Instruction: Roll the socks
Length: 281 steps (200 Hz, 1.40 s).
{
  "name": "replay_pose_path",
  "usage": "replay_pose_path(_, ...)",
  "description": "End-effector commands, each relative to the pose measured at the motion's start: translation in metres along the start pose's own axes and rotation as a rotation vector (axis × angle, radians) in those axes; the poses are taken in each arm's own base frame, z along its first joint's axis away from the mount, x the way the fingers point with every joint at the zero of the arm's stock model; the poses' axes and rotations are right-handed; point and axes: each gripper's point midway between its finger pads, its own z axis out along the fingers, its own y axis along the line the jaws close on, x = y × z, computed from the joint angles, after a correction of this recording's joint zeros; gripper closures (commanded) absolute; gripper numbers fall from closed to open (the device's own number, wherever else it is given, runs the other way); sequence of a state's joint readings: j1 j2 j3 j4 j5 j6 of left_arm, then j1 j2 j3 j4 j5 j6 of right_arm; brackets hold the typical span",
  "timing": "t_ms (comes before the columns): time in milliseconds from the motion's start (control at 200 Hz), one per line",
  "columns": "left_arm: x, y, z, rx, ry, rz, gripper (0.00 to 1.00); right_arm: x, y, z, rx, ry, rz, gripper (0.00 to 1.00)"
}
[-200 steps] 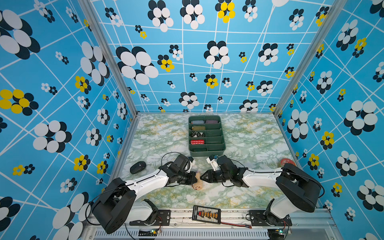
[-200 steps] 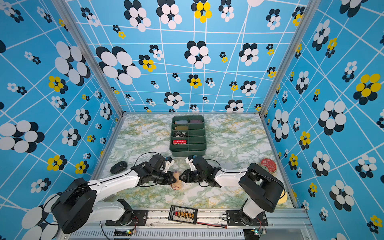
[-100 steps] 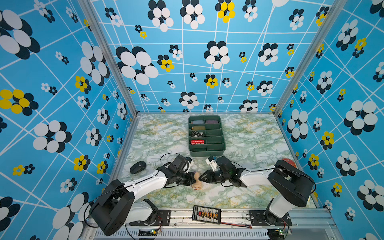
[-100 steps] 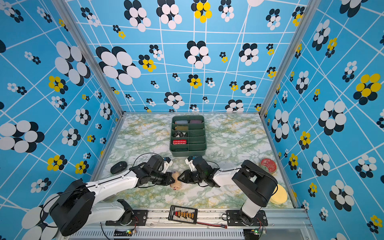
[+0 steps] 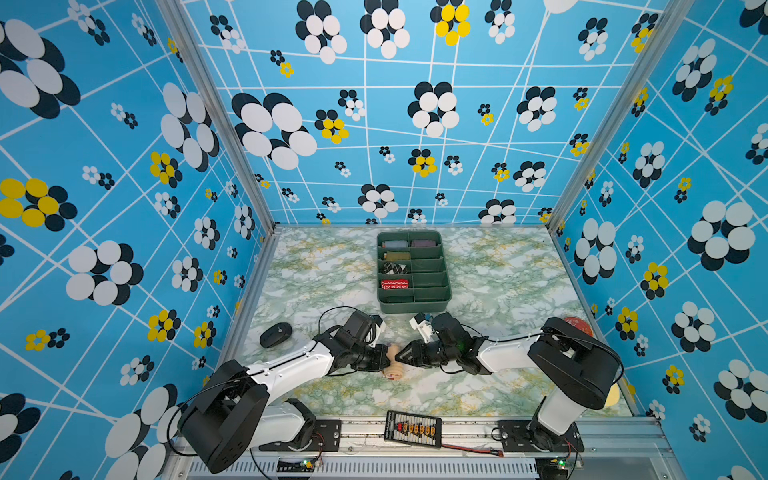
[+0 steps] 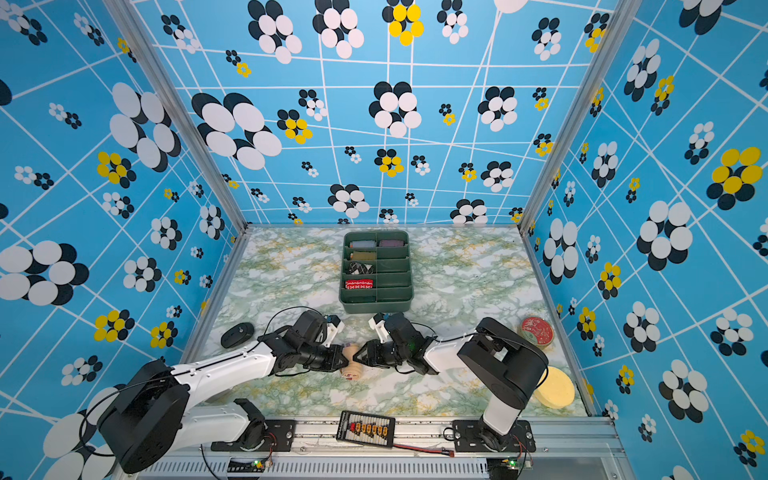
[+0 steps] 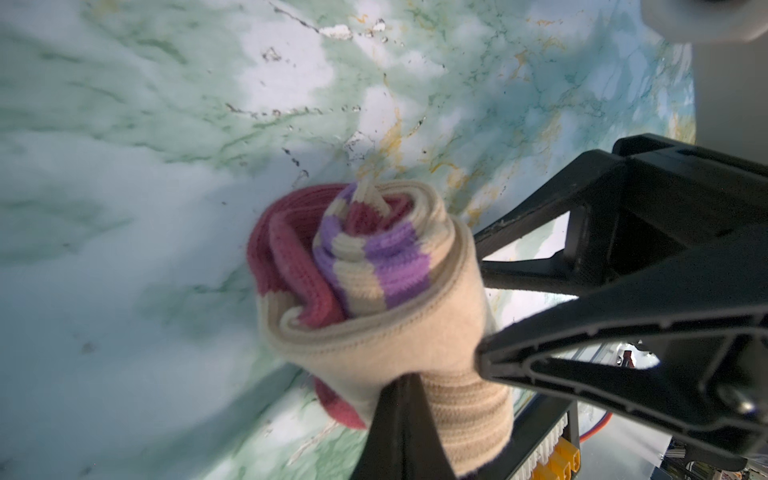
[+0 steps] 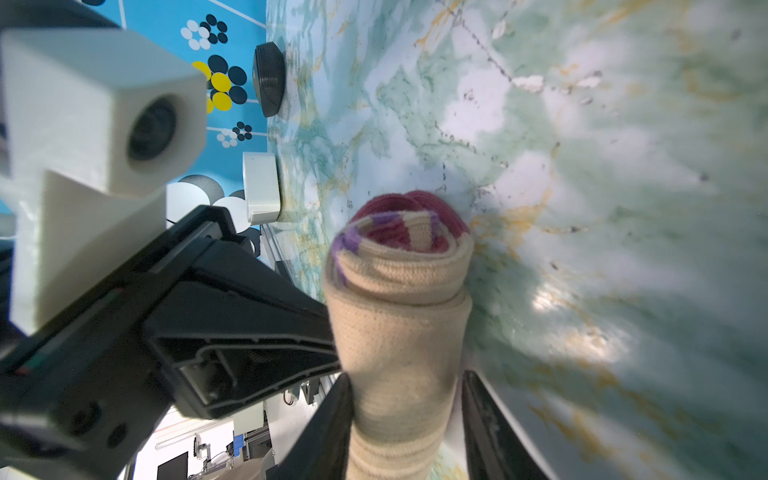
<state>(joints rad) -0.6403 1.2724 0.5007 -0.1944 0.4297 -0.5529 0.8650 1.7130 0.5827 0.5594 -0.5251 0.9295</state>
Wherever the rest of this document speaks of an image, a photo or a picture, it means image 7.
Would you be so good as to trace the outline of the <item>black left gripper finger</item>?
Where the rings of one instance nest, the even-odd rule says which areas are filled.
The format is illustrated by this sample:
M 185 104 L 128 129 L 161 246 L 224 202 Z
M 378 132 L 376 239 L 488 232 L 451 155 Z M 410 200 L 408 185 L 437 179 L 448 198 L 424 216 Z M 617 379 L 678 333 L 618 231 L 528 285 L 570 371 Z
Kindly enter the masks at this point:
M 454 479 L 421 377 L 404 375 L 385 387 L 352 480 Z

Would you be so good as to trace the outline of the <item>tan maroon striped sock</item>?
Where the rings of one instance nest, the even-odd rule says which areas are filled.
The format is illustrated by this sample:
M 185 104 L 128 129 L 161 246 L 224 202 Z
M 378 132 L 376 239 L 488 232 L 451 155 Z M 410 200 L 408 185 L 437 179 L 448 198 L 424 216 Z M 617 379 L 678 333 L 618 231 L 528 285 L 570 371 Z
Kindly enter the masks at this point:
M 368 429 L 382 390 L 416 373 L 456 475 L 508 444 L 511 392 L 475 369 L 495 322 L 472 233 L 433 187 L 359 180 L 294 191 L 262 213 L 246 257 L 263 339 L 313 376 L 336 422 Z

